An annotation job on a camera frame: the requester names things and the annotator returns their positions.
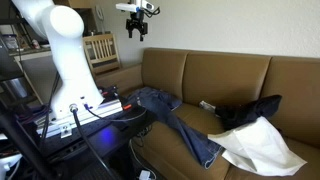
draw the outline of white wall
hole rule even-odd
[[[140,62],[145,47],[320,57],[319,0],[149,0],[161,13],[145,17],[144,42],[138,31],[128,38],[129,13],[115,9],[128,0],[94,1],[124,66]]]

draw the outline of jeans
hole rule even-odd
[[[208,169],[222,149],[206,135],[186,125],[171,110],[182,102],[169,93],[149,87],[135,91],[128,97],[130,103],[138,103],[157,115],[158,121],[179,132],[188,149],[196,160]]]

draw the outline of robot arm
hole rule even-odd
[[[52,0],[12,0],[35,32],[48,39],[53,62],[60,74],[62,87],[54,95],[53,118],[72,116],[70,106],[79,112],[85,107],[97,109],[103,101],[86,62],[81,17],[73,9],[54,5]]]
[[[127,19],[126,22],[129,38],[132,38],[132,31],[137,29],[140,32],[140,41],[143,41],[144,35],[148,34],[148,24],[143,22],[144,15],[146,14],[151,18],[153,15],[158,15],[160,13],[159,7],[153,11],[154,5],[145,0],[131,0],[131,3],[129,4],[119,3],[116,4],[116,8],[130,12],[131,19]]]

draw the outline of power strip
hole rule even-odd
[[[139,176],[139,180],[150,180],[150,171],[142,170]]]

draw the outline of chair back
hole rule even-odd
[[[87,36],[83,47],[93,78],[121,68],[113,34]]]

